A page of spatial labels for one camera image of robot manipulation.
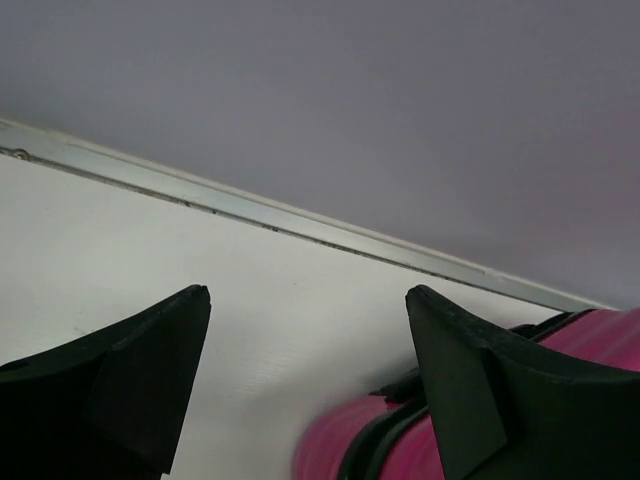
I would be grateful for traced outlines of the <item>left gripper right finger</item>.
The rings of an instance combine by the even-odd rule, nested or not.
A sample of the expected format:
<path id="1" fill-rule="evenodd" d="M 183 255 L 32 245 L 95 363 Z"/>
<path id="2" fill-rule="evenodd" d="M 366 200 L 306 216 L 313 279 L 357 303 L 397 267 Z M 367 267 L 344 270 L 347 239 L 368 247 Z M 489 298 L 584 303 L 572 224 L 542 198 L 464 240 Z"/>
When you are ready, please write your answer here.
<path id="1" fill-rule="evenodd" d="M 635 479 L 639 313 L 570 315 L 541 340 L 434 290 L 406 297 L 448 479 Z"/>

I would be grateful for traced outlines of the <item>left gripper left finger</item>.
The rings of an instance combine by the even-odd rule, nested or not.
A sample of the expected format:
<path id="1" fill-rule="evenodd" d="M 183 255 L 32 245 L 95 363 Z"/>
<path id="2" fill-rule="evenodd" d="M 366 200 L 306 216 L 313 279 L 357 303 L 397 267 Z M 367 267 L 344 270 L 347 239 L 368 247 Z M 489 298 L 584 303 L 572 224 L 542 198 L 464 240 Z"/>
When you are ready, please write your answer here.
<path id="1" fill-rule="evenodd" d="M 146 310 L 1 367 L 4 479 L 170 473 L 203 351 L 210 294 Z"/>

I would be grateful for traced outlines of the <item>pink and teal suitcase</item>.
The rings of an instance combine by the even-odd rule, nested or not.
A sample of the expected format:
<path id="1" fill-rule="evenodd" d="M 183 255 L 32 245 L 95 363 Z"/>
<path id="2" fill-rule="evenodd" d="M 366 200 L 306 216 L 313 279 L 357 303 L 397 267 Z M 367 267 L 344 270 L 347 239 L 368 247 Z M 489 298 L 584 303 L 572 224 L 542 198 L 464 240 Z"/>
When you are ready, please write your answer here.
<path id="1" fill-rule="evenodd" d="M 512 332 L 583 360 L 637 370 L 639 312 L 559 313 Z M 317 418 L 293 459 L 295 479 L 441 479 L 444 476 L 420 371 Z"/>

